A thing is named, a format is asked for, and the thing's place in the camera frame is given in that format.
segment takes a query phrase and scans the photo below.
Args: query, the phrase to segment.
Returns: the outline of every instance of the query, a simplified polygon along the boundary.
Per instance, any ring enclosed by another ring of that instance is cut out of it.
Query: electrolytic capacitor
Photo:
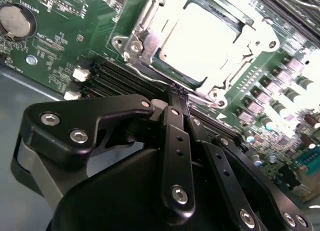
[[[269,157],[269,163],[270,164],[275,164],[277,162],[277,157],[272,155]]]
[[[318,85],[308,78],[301,80],[299,85],[308,92],[316,92],[319,89]]]
[[[256,167],[262,167],[262,161],[260,159],[260,156],[258,154],[252,155],[251,160]]]
[[[266,130],[272,131],[276,128],[276,123],[273,122],[270,118],[264,117],[261,119],[261,123],[265,127]]]
[[[296,91],[291,91],[287,95],[288,99],[290,99],[294,104],[301,104],[303,102],[303,97]]]
[[[283,119],[287,118],[290,115],[290,111],[283,106],[282,104],[277,104],[273,107],[273,109],[279,114],[279,116]]]
[[[245,141],[252,144],[255,141],[255,137],[253,133],[250,130],[247,130],[243,133],[243,136],[245,137]]]
[[[308,135],[302,134],[300,139],[308,147],[308,149],[312,150],[316,147],[315,142]]]
[[[315,119],[312,115],[307,114],[304,116],[304,120],[314,129],[320,128],[320,122]]]

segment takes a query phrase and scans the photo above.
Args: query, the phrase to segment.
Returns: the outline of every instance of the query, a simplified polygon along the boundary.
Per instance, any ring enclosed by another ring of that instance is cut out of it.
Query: screw
[[[141,101],[141,104],[142,104],[143,106],[145,106],[146,108],[150,107],[150,104],[149,104],[147,101],[142,100],[142,101]]]
[[[288,213],[284,213],[283,217],[285,219],[285,221],[291,226],[291,227],[295,227],[296,226],[296,222],[294,221],[294,219],[288,214]]]
[[[25,61],[29,64],[29,65],[37,65],[38,63],[38,59],[33,56],[33,55],[28,55],[26,58],[25,58]]]
[[[138,47],[135,46],[135,45],[132,45],[132,46],[131,46],[131,49],[132,49],[132,51],[135,52],[135,53],[138,53],[138,52],[139,52]]]
[[[240,211],[240,217],[242,219],[242,221],[250,228],[253,229],[255,227],[255,221],[252,218],[252,216],[245,211],[244,209],[241,209]]]
[[[197,125],[197,126],[200,126],[200,125],[201,125],[201,123],[200,123],[200,121],[199,121],[198,119],[194,119],[193,122],[194,122],[195,125]]]
[[[70,139],[78,144],[83,144],[87,142],[88,135],[84,131],[76,129],[70,133]]]
[[[299,216],[299,215],[297,214],[295,217],[296,217],[296,219],[300,222],[300,224],[302,224],[302,226],[308,227],[307,222],[306,222],[301,216]]]
[[[133,41],[130,48],[133,52],[140,53],[144,47],[139,41]]]
[[[180,187],[174,187],[172,189],[172,197],[181,205],[185,205],[188,202],[188,195],[186,191]]]
[[[40,119],[44,125],[56,126],[60,123],[60,118],[53,113],[45,113],[41,115]]]
[[[179,115],[179,112],[177,110],[175,110],[174,108],[171,109],[171,112],[174,114],[174,115]]]
[[[229,145],[229,142],[228,142],[226,139],[224,139],[224,138],[221,139],[221,142],[222,142],[224,145]]]

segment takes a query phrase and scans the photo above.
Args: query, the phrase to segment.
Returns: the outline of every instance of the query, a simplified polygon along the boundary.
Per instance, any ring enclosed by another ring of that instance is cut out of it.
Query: green circuit board
[[[112,46],[112,38],[130,35],[146,2],[147,0],[0,0],[2,5],[20,4],[27,7],[37,23],[34,36],[26,40],[15,42],[1,35],[0,53],[7,55],[5,64],[10,68],[63,95],[80,56],[99,56],[124,65],[122,56]],[[250,146],[255,154],[259,154],[263,162],[262,170],[273,179],[285,164],[289,164],[293,170],[301,167],[297,159],[308,150],[300,140],[300,133],[313,137],[316,132],[303,117],[312,114],[320,120],[320,110],[295,109],[292,114],[301,127],[299,133],[293,133],[290,137],[278,128],[266,130],[260,122],[265,113],[256,115],[253,122],[245,124],[235,112],[238,108],[244,108],[243,99],[251,96],[250,91],[254,87],[263,89],[259,83],[263,76],[274,79],[272,70],[281,68],[286,58],[309,65],[309,55],[318,48],[263,3],[257,0],[243,2],[273,20],[272,27],[281,42],[280,48],[276,52],[262,53],[257,57],[227,92],[227,108],[212,109],[197,103],[191,103],[190,106],[239,134],[245,131],[254,133],[259,141]],[[28,56],[37,59],[36,65],[26,62]],[[194,85],[186,82],[172,69],[162,71],[185,85]],[[292,73],[292,78],[296,81],[300,77]],[[283,83],[281,88],[284,91],[291,89],[292,84]],[[273,98],[275,102],[282,100],[281,96]],[[283,139],[287,139],[287,142],[279,143]],[[270,156],[276,157],[276,163],[269,162]]]

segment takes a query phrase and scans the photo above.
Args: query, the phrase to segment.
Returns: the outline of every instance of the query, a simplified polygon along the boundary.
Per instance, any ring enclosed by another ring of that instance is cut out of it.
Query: motherboard
[[[316,13],[285,0],[0,3],[4,65],[66,100],[176,84],[270,179],[304,202],[320,194]]]

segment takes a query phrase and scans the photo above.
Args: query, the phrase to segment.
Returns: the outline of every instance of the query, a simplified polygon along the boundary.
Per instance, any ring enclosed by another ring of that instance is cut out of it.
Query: black plastic bracket
[[[163,110],[164,146],[160,174],[157,212],[171,225],[185,223],[195,212],[190,139],[184,131],[181,109],[167,106]]]
[[[264,176],[231,139],[218,135],[214,143],[223,150],[242,188],[254,197],[261,220],[269,230],[313,230],[306,215]]]
[[[211,143],[205,127],[196,118],[189,117],[187,123],[195,144],[193,149],[203,152],[202,159],[217,181],[233,225],[243,231],[266,231],[251,209],[222,149]]]
[[[97,146],[99,130],[112,131],[125,119],[148,118],[153,113],[151,102],[138,94],[38,103],[24,111],[20,135],[30,149],[64,169],[75,170],[87,163]],[[60,121],[46,125],[41,120],[43,114],[54,114]],[[87,140],[74,142],[70,138],[74,130],[83,131]]]

